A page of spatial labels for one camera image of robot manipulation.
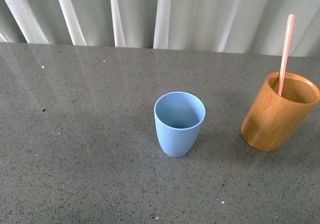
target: table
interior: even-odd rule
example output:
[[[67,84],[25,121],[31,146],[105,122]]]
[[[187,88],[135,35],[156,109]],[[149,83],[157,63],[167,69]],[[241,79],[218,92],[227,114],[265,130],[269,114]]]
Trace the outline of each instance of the table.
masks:
[[[320,107],[272,153],[240,126],[281,57],[0,43],[0,223],[320,223]],[[287,71],[320,86],[320,59]],[[206,119],[182,158],[154,103],[190,92]]]

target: cup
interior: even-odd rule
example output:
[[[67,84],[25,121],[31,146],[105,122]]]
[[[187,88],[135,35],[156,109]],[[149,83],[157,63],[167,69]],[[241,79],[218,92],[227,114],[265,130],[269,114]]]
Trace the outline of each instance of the cup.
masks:
[[[206,116],[204,104],[192,94],[171,92],[154,105],[156,134],[164,153],[181,157],[193,146]]]
[[[313,83],[288,72],[279,96],[279,74],[266,77],[241,126],[246,142],[265,152],[277,150],[320,101],[320,91]]]

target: curtain fold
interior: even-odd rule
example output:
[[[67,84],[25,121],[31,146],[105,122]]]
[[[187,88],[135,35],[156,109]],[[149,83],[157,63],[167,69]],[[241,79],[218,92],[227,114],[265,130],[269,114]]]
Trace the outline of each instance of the curtain fold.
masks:
[[[0,0],[0,41],[320,56],[320,0]]]

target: cup rim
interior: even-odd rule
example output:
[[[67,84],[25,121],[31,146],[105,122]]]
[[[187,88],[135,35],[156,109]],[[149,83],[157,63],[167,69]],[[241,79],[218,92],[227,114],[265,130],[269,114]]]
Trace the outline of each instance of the cup rim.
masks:
[[[285,78],[290,78],[290,79],[295,79],[295,80],[300,80],[300,81],[308,84],[309,87],[315,92],[316,99],[314,100],[314,102],[310,102],[310,103],[299,103],[299,102],[295,102],[295,101],[289,100],[289,99],[287,99],[287,98],[284,98],[284,97],[278,95],[278,93],[275,92],[275,91],[271,88],[271,86],[270,86],[270,84],[269,84],[269,81],[270,81],[272,78],[279,77],[279,75],[280,75],[280,72],[279,72],[279,71],[278,71],[278,72],[273,72],[273,73],[270,73],[270,74],[267,76],[267,79],[266,79],[266,84],[268,85],[268,87],[269,87],[269,88],[271,89],[271,91],[272,91],[273,93],[275,93],[279,98],[284,99],[284,100],[286,100],[286,101],[288,101],[288,102],[291,102],[291,103],[299,104],[299,105],[311,105],[311,104],[315,104],[315,103],[319,103],[319,102],[320,102],[320,90],[318,89],[318,87],[317,87],[314,83],[312,83],[310,80],[308,80],[307,78],[305,78],[305,77],[303,77],[303,76],[301,76],[301,75],[299,75],[299,74],[291,73],[291,72],[285,72],[284,77],[285,77]]]
[[[158,102],[159,102],[162,98],[164,98],[165,96],[169,96],[169,95],[171,95],[171,94],[176,94],[176,93],[182,93],[182,94],[189,95],[189,96],[195,98],[195,99],[201,104],[201,106],[202,106],[202,108],[203,108],[203,116],[202,116],[201,120],[200,120],[199,122],[197,122],[197,124],[195,124],[195,125],[193,125],[193,126],[191,126],[191,127],[188,127],[188,128],[174,128],[174,127],[171,127],[171,126],[165,124],[165,123],[164,123],[163,121],[161,121],[161,119],[158,117],[158,115],[157,115],[157,113],[156,113],[156,107],[157,107]],[[205,105],[202,103],[202,101],[201,101],[198,97],[194,96],[193,94],[187,93],[187,92],[182,92],[182,91],[175,91],[175,92],[170,92],[170,93],[166,93],[166,94],[162,95],[162,96],[161,96],[160,98],[158,98],[158,100],[155,102],[153,112],[154,112],[155,117],[159,120],[159,122],[160,122],[161,124],[163,124],[164,126],[170,128],[170,129],[172,129],[172,130],[180,130],[180,131],[190,130],[190,129],[193,129],[193,128],[199,126],[199,125],[204,121],[204,119],[205,119],[205,117],[206,117],[206,109],[205,109]]]

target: wooden cup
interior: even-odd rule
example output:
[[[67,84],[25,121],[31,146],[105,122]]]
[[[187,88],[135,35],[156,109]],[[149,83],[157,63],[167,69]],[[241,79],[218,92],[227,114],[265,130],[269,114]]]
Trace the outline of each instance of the wooden cup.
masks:
[[[246,142],[265,152],[277,150],[320,102],[320,91],[313,83],[288,72],[279,96],[279,74],[266,77],[241,126]]]

